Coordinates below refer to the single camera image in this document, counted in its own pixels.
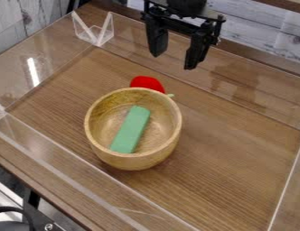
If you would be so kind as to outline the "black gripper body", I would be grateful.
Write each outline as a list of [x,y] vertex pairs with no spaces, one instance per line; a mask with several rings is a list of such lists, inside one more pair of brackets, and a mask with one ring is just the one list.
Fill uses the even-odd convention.
[[168,31],[187,36],[198,30],[206,30],[211,38],[210,44],[218,44],[226,17],[208,9],[206,0],[143,0],[143,22],[147,17],[162,22]]

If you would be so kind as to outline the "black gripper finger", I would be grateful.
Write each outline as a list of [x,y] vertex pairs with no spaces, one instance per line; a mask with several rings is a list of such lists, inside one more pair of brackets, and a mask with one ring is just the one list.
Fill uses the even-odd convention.
[[206,30],[198,30],[191,36],[190,47],[184,56],[184,69],[194,69],[199,62],[204,60],[211,38]]
[[148,50],[152,56],[158,57],[168,47],[168,30],[163,23],[151,17],[146,18],[144,26]]

